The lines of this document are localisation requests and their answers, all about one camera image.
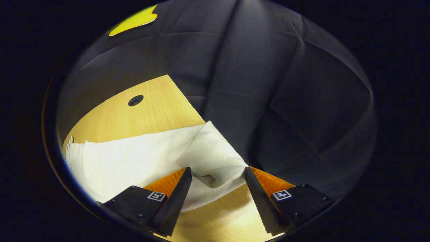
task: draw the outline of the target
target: yellow object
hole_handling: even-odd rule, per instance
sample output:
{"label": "yellow object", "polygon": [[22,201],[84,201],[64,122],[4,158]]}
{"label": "yellow object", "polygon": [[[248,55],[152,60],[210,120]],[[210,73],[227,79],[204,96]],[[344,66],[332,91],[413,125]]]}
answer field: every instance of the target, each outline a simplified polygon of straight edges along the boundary
{"label": "yellow object", "polygon": [[149,7],[145,10],[142,10],[135,15],[129,17],[128,19],[122,21],[117,27],[115,27],[110,33],[109,36],[114,36],[121,32],[127,31],[131,28],[135,28],[138,26],[142,26],[145,24],[149,24],[157,18],[157,14],[152,13],[157,5]]}
{"label": "yellow object", "polygon": [[178,181],[184,174],[185,169],[186,168],[180,169],[170,175],[160,178],[144,187],[144,189],[148,189],[154,192],[162,192],[167,196],[167,198],[169,198],[172,195],[172,192],[175,189],[176,185],[178,184]]}
{"label": "yellow object", "polygon": [[254,167],[249,168],[251,168],[255,177],[257,177],[258,182],[263,187],[268,197],[270,197],[275,192],[287,190],[294,187],[293,184],[288,183],[280,178],[277,178],[274,175],[270,175],[267,172],[264,172]]}
{"label": "yellow object", "polygon": [[[131,98],[143,95],[135,106]],[[68,134],[64,144],[104,142],[205,124],[168,75],[145,81],[104,101],[87,113]],[[203,207],[181,213],[172,242],[262,242],[266,232],[246,184]]]}
{"label": "yellow object", "polygon": [[[136,106],[130,99],[143,95]],[[205,124],[168,75],[145,81],[102,102],[71,129],[75,143],[120,140]]]}

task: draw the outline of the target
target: wooden table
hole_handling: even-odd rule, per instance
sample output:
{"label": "wooden table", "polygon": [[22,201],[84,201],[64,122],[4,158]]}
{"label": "wooden table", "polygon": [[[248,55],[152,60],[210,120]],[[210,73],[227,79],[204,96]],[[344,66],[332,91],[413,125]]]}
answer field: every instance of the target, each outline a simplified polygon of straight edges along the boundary
{"label": "wooden table", "polygon": [[[129,106],[129,100],[138,95],[144,96],[142,102]],[[165,75],[131,87],[95,107],[71,129],[63,147],[70,136],[77,143],[104,142],[201,124],[205,124],[204,120]],[[181,213],[173,235],[164,239],[261,242],[274,237],[266,233],[244,184],[206,206]]]}

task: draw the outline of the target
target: white towel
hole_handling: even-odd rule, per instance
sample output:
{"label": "white towel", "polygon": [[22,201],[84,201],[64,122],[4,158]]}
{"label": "white towel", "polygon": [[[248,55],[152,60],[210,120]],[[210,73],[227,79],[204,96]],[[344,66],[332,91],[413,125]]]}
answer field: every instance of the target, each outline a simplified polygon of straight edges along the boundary
{"label": "white towel", "polygon": [[105,203],[131,185],[144,187],[190,167],[181,212],[204,206],[245,183],[246,163],[211,121],[204,125],[101,143],[66,145],[66,163],[82,189]]}

